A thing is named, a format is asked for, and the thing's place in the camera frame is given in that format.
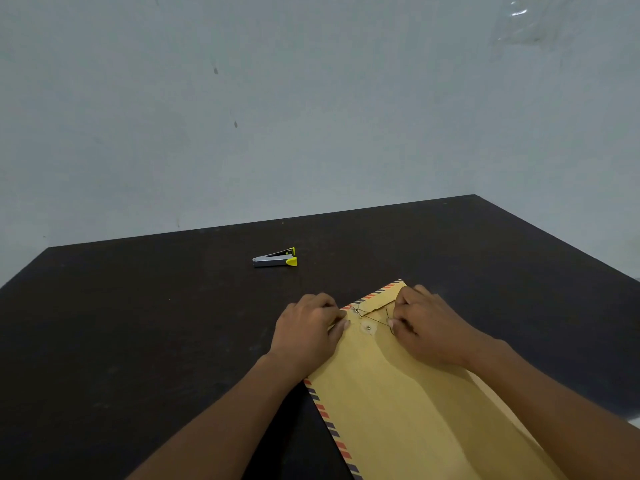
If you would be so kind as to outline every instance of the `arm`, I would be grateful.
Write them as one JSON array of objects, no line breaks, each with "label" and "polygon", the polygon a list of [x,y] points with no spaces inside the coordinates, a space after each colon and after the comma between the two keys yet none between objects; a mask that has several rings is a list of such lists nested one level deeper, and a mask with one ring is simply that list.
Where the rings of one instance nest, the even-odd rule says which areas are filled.
[{"label": "arm", "polygon": [[423,286],[400,291],[389,325],[421,362],[460,365],[484,380],[568,478],[637,478],[640,429],[544,375]]},{"label": "arm", "polygon": [[269,352],[130,480],[239,479],[285,396],[333,355],[349,324],[345,314],[324,293],[290,304],[276,323]]}]

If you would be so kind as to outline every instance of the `wall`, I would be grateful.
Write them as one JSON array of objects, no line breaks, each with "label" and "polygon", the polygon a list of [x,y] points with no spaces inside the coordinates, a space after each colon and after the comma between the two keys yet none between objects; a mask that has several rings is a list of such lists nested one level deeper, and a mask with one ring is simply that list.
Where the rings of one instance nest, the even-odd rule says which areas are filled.
[{"label": "wall", "polygon": [[466,193],[640,276],[640,0],[497,51],[501,3],[0,0],[0,284],[47,246]]}]

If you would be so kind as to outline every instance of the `table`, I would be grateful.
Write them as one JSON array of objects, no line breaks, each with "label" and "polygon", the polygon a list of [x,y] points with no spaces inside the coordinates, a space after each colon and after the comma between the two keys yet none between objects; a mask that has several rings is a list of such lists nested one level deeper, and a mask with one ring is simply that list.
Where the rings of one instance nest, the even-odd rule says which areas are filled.
[{"label": "table", "polygon": [[[298,267],[252,267],[290,246]],[[286,304],[398,278],[640,413],[640,283],[470,195],[45,250],[0,289],[0,471],[123,477],[267,352]],[[245,474],[265,476],[350,478],[302,386]]]}]

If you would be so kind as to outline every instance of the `hand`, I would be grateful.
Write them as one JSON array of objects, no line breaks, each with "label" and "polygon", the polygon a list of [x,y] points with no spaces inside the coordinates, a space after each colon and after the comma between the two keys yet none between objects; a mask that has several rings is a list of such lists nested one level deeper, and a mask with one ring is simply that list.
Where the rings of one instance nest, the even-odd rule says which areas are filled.
[{"label": "hand", "polygon": [[419,361],[452,363],[467,369],[473,356],[493,341],[422,285],[400,290],[389,327],[398,342]]},{"label": "hand", "polygon": [[304,295],[280,315],[267,356],[280,360],[293,379],[301,381],[333,355],[350,325],[346,315],[327,293]]}]

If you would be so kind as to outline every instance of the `striped border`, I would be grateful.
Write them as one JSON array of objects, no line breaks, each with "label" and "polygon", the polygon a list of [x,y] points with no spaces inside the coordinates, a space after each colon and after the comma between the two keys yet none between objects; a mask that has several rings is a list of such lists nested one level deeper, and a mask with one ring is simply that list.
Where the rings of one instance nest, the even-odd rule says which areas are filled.
[{"label": "striped border", "polygon": [[393,281],[391,283],[389,283],[387,286],[383,286],[382,288],[380,288],[379,290],[375,290],[373,291],[373,293],[370,293],[366,296],[363,296],[360,299],[357,299],[356,301],[354,301],[352,304],[347,305],[347,306],[343,306],[341,308],[341,310],[348,310],[349,308],[353,308],[355,305],[359,305],[360,303],[362,303],[364,300],[367,300],[369,298],[373,298],[375,295],[382,293],[382,291],[387,291],[389,288],[393,288],[394,285],[398,284],[398,283],[402,283],[402,280],[396,280]]},{"label": "striped border", "polygon": [[[387,291],[389,288],[393,288],[393,286],[398,283],[402,283],[402,280],[396,280],[394,282],[391,282],[387,286],[383,286],[379,290],[373,291],[373,293],[370,293],[366,296],[363,296],[360,299],[357,299],[352,304],[343,306],[341,310],[348,310],[350,308],[353,308],[354,306],[359,305],[363,301],[368,300],[369,298],[373,298],[375,295],[380,294],[383,291]],[[340,450],[340,453],[342,454],[342,457],[344,458],[344,461],[347,464],[347,467],[350,469],[351,475],[353,475],[353,478],[355,478],[355,480],[363,480],[362,476],[359,475],[360,471],[358,470],[358,468],[352,462],[349,461],[349,460],[352,460],[351,454],[347,450],[347,446],[344,443],[342,443],[340,440],[338,440],[338,438],[340,438],[340,434],[338,434],[338,431],[336,430],[335,425],[331,421],[329,421],[331,419],[329,418],[329,413],[326,412],[326,410],[324,409],[324,406],[320,403],[320,398],[318,397],[316,390],[313,389],[311,381],[309,379],[305,379],[304,383],[305,383],[305,386],[307,386],[307,390],[309,391],[309,395],[311,396],[311,399],[314,400],[314,404],[316,405],[316,408],[318,409],[320,416],[322,416],[322,418],[324,419],[324,424],[329,430],[329,433],[331,433],[335,441],[335,444],[338,446],[338,449]]]},{"label": "striped border", "polygon": [[340,434],[338,434],[338,432],[336,431],[334,424],[329,421],[331,419],[329,418],[329,413],[325,411],[324,406],[320,403],[320,398],[316,394],[316,390],[313,389],[311,381],[309,379],[305,379],[304,383],[305,386],[307,386],[307,390],[309,391],[311,399],[314,400],[314,404],[316,405],[320,416],[322,416],[322,418],[324,419],[324,424],[329,430],[329,433],[331,433],[336,446],[338,446],[338,450],[340,450],[340,453],[342,454],[347,467],[350,469],[351,475],[353,475],[353,478],[355,478],[355,480],[363,480],[362,476],[359,475],[360,471],[358,470],[358,468],[353,463],[349,462],[349,460],[351,460],[351,454],[347,450],[347,446],[338,439],[340,438]]}]

